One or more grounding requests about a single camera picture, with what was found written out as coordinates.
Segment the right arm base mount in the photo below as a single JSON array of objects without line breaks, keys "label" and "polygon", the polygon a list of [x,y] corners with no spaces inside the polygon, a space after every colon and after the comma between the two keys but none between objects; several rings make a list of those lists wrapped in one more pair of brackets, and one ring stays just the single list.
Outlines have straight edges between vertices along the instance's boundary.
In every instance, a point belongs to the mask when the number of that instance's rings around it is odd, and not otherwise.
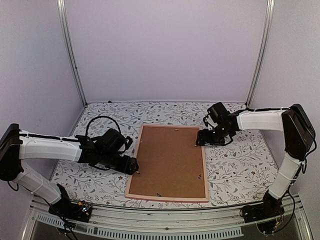
[{"label": "right arm base mount", "polygon": [[257,205],[245,205],[239,211],[239,215],[244,219],[245,223],[265,220],[284,213],[285,210],[281,202],[263,202]]}]

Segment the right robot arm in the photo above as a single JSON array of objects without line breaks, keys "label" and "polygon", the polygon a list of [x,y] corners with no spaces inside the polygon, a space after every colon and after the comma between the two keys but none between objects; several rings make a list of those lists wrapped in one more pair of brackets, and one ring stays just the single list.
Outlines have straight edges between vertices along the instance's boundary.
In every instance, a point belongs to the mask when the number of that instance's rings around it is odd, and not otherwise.
[{"label": "right robot arm", "polygon": [[269,218],[278,210],[278,204],[299,173],[306,171],[307,158],[317,149],[316,130],[303,106],[294,103],[289,107],[243,108],[231,112],[218,102],[207,110],[206,117],[214,125],[203,119],[206,127],[197,132],[196,146],[226,146],[241,131],[282,133],[283,159],[258,208],[262,218]]}]

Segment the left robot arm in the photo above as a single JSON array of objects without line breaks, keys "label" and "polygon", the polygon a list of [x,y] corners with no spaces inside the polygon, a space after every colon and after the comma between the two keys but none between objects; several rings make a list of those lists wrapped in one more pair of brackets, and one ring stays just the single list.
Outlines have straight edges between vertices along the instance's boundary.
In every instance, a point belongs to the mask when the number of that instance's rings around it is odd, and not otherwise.
[{"label": "left robot arm", "polygon": [[137,159],[124,154],[132,142],[115,129],[93,138],[86,134],[62,137],[30,133],[12,123],[0,140],[0,179],[25,187],[63,217],[70,217],[80,204],[73,204],[63,186],[49,182],[24,161],[66,160],[132,175],[139,169]]}]

